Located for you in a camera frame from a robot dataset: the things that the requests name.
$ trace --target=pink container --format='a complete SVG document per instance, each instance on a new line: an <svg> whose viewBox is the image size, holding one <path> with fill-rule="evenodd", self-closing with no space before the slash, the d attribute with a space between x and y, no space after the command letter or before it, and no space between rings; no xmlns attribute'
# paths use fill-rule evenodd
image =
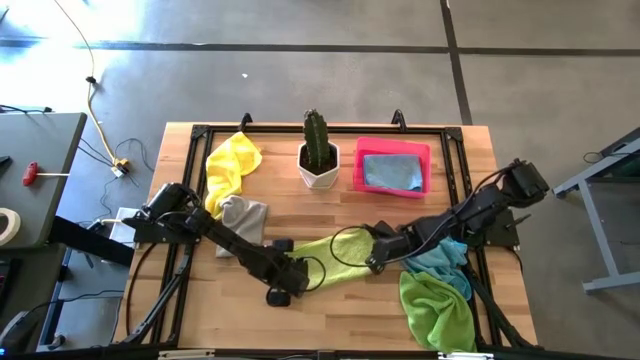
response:
<svg viewBox="0 0 640 360"><path fill-rule="evenodd" d="M364 183L365 155L417 155L420 158L420 170L422 171L422 191L418 192L366 185ZM431 148L427 144L360 137L356 143L353 187L356 191L423 198L431 190Z"/></svg>

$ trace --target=white hexagonal pot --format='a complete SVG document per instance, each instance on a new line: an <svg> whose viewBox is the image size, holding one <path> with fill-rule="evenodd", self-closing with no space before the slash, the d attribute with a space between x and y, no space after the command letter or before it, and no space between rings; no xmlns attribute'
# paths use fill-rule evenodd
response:
<svg viewBox="0 0 640 360"><path fill-rule="evenodd" d="M307 186L311 189L330 188L338 178L338 172L340 172L340 147L332 143L331 141L329 141L329 146L331 146L336 150L336 167L334 167L333 169L323 174L316 175L310 172L309 170L303 168L302 166L300 166L300 153L302 152L302 149L305 147L305 145L306 144L300 144L300 146L298 146L297 163L298 163L298 170L300 170L300 176L302 176L302 179L304 180L305 184L307 184Z"/></svg>

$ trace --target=lime green cloth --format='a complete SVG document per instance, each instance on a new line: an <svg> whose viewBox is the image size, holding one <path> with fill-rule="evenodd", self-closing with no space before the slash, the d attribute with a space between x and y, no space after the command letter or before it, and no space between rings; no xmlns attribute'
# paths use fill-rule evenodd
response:
<svg viewBox="0 0 640 360"><path fill-rule="evenodd" d="M322 261L327 269L327 275L320 287L337 284L342 281L357 279L369 275L368 267L349 267L336 261L329 252L331 236L296 247L290 254L293 258L314 256ZM345 231L339 234L333 241L333 252L336 256L350 264L364 264L364 259L371 254L373 238L368 231L357 229L352 232ZM313 288L322 279L322 267L317 261L308 259L309 264L309 288Z"/></svg>
<svg viewBox="0 0 640 360"><path fill-rule="evenodd" d="M476 351L469 305L451 285L427 273L400 275L400 300L416 341L430 350Z"/></svg>

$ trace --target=wooden tabletop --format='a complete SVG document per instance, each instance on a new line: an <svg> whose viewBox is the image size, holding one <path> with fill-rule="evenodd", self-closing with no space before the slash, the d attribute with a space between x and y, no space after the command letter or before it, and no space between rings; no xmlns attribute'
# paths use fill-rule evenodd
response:
<svg viewBox="0 0 640 360"><path fill-rule="evenodd" d="M150 195L164 183L182 180L193 125L167 124ZM477 184L497 169L489 130L485 126L463 126L462 129L471 179ZM216 133L213 148L231 135ZM439 214L450 205L437 136L401 135L402 140L431 146L431 193L424 199L354 191L356 134L330 134L331 141L340 146L341 168L329 191L308 189L298 173L296 152L302 134L248 133L248 136L262 150L263 160L252 174L243 178L242 196L269 206L265 226L267 242L282 237L317 240L348 225L375 224L378 220L395 226L420 216ZM461 184L455 148L451 147L451 151L457 183ZM196 156L194 179L197 179L200 158ZM167 248L157 246L141 266L131 299L132 327L143 319L158 296ZM387 267L381 275L369 275L305 294L301 299L294 299L290 307L272 308L265 303L265 285L249 276L235 258L216 258L215 248L210 241L197 246L179 340L181 348L420 349L409 332L400 304L399 265ZM141 254L142 250L136 252L132 271ZM496 302L522 336L535 343L525 286L515 256L501 248L487 248L486 256ZM122 306L115 341L125 337L124 309ZM165 333L170 327L173 302L168 309ZM489 340L484 307L480 305L478 312L482 334Z"/></svg>

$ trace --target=blue cloth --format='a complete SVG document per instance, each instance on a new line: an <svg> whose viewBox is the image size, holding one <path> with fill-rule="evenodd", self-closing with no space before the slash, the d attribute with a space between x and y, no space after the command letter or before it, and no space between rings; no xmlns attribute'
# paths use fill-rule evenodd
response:
<svg viewBox="0 0 640 360"><path fill-rule="evenodd" d="M462 271L457 267L467 264L467 245L447 237L433 250L404 260L404 266L410 273L426 272L434 278L453 286L469 301L471 285Z"/></svg>
<svg viewBox="0 0 640 360"><path fill-rule="evenodd" d="M364 183L391 189L422 191L417 155L365 155Z"/></svg>

